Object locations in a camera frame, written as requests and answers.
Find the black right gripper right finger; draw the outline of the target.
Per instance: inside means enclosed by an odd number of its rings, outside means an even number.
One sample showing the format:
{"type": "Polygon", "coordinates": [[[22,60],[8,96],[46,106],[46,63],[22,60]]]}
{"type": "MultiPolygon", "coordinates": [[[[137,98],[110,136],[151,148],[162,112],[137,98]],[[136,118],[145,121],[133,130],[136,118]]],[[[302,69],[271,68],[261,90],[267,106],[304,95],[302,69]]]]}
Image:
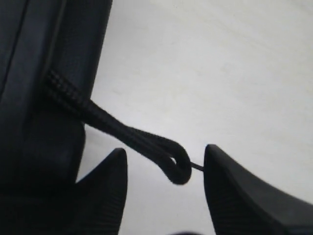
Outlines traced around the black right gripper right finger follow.
{"type": "Polygon", "coordinates": [[[218,235],[311,235],[313,206],[261,180],[214,144],[204,154],[204,190],[218,235]]]}

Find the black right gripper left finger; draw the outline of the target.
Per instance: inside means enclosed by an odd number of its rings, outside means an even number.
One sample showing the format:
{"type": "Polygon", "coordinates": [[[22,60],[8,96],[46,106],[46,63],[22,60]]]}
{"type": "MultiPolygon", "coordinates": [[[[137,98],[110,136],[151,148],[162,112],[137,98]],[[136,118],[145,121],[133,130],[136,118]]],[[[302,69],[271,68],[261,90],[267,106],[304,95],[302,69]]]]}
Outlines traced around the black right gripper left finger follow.
{"type": "Polygon", "coordinates": [[[48,192],[0,193],[2,235],[116,235],[128,187],[126,151],[113,150],[78,183],[48,192]]]}

